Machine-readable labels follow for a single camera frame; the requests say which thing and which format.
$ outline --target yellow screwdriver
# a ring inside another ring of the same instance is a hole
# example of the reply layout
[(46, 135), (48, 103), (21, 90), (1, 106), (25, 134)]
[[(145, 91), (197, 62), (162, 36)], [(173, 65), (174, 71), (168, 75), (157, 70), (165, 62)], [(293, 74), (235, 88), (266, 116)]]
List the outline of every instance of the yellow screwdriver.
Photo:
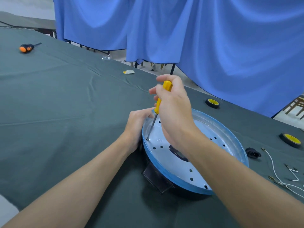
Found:
[[(170, 81), (164, 81), (163, 88), (164, 88), (165, 90), (167, 90), (167, 91), (170, 92), (171, 89), (172, 89), (172, 82), (170, 82)], [(146, 138), (146, 140), (148, 140), (148, 141), (149, 141), (149, 137), (150, 137), (151, 131), (152, 131), (152, 129), (153, 129), (154, 123), (155, 123), (155, 121), (156, 121), (157, 115), (159, 114), (159, 105), (160, 105), (160, 104), (161, 104), (161, 99), (158, 98), (157, 103), (156, 103), (156, 108), (154, 109), (154, 112), (156, 113), (156, 115), (155, 115), (155, 117), (154, 117), (154, 120), (153, 120), (153, 122), (152, 122), (150, 131), (149, 131), (148, 136), (147, 136), (147, 138)]]

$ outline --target screwdriver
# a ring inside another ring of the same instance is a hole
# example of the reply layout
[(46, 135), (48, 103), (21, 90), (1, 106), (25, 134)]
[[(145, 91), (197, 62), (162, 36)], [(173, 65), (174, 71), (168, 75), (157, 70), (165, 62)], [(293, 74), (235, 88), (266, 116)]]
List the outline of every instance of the screwdriver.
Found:
[(19, 47), (19, 50), (22, 52), (22, 53), (28, 53), (28, 52), (31, 52), (35, 46), (37, 45), (40, 45), (42, 42), (36, 44), (36, 45), (33, 45), (33, 44), (22, 44), (20, 47)]
[[(167, 90), (167, 91), (170, 92), (171, 89), (172, 89), (172, 82), (170, 82), (170, 81), (164, 81), (163, 88), (164, 88), (165, 90)], [(152, 131), (153, 126), (154, 126), (154, 123), (155, 123), (155, 121), (156, 121), (157, 115), (159, 114), (159, 105), (160, 105), (160, 104), (161, 104), (161, 99), (158, 98), (157, 103), (156, 103), (156, 108), (154, 109), (154, 112), (156, 113), (156, 115), (155, 115), (155, 117), (154, 117), (154, 120), (153, 120), (153, 122), (152, 122), (150, 131), (149, 131), (148, 136), (147, 136), (147, 138), (146, 138), (147, 141), (149, 141), (149, 137), (150, 137), (151, 131)]]

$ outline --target hand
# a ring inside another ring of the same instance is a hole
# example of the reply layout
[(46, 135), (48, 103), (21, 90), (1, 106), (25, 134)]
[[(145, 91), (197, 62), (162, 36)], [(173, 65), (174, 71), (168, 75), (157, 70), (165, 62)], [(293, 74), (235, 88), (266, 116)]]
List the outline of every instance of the hand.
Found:
[(157, 94), (154, 100), (162, 100), (159, 107), (159, 117), (167, 141), (176, 149), (182, 150), (181, 143), (185, 134), (196, 132), (198, 128), (192, 118), (191, 104), (180, 77), (164, 74), (156, 78), (159, 82), (169, 80), (172, 82), (171, 92), (166, 91), (162, 85), (149, 89), (150, 94)]
[(131, 111), (126, 128), (122, 134), (122, 136), (126, 138), (128, 144), (130, 144), (130, 153), (133, 153), (138, 147), (138, 142), (141, 137), (141, 129), (145, 119), (147, 117), (154, 118), (154, 115), (152, 113), (153, 109), (154, 107), (149, 109)]

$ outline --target white wire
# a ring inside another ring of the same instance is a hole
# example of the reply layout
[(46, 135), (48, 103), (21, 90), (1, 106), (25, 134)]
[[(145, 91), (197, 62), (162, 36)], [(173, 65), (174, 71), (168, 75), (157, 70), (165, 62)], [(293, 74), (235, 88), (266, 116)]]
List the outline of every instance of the white wire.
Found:
[[(279, 179), (279, 177), (277, 176), (277, 173), (275, 172), (275, 166), (273, 165), (273, 160), (272, 160), (272, 158), (271, 158), (271, 156), (270, 156), (270, 154), (264, 149), (264, 151), (268, 154), (268, 156), (270, 157), (270, 160), (271, 160), (271, 163), (272, 163), (272, 168), (273, 168), (273, 172), (275, 173), (275, 176), (277, 177), (277, 179), (280, 181), (280, 183), (282, 183), (282, 184), (284, 184), (284, 185), (288, 185), (288, 186), (293, 186), (293, 187), (296, 187), (296, 188), (298, 188), (298, 189), (300, 189), (300, 190), (302, 190), (302, 191), (304, 191), (302, 188), (300, 188), (300, 187), (297, 187), (297, 186), (295, 186), (295, 185), (291, 185), (291, 184), (287, 184), (287, 183), (283, 183), (280, 179)], [(290, 189), (289, 188), (289, 190), (291, 191), (291, 192), (293, 192), (294, 194), (296, 194), (296, 195), (298, 195), (298, 196), (300, 196), (300, 197), (302, 197), (302, 198), (304, 198), (304, 196), (302, 196), (302, 195), (300, 195), (300, 194), (298, 194), (298, 193), (296, 193), (296, 192), (294, 192), (292, 189)]]

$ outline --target metal plate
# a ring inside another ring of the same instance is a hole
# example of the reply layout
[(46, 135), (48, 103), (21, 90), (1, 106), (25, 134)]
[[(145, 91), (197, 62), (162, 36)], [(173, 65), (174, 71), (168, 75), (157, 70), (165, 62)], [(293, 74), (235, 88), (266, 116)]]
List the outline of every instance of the metal plate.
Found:
[[(192, 109), (192, 116), (196, 126), (210, 140), (249, 167), (244, 148), (230, 130), (200, 111)], [(167, 179), (186, 190), (199, 194), (213, 194), (212, 189), (195, 167), (170, 151), (170, 144), (164, 137), (159, 117), (156, 119), (149, 141), (145, 139), (152, 122), (153, 119), (146, 119), (142, 128), (142, 138), (145, 151), (153, 165)]]

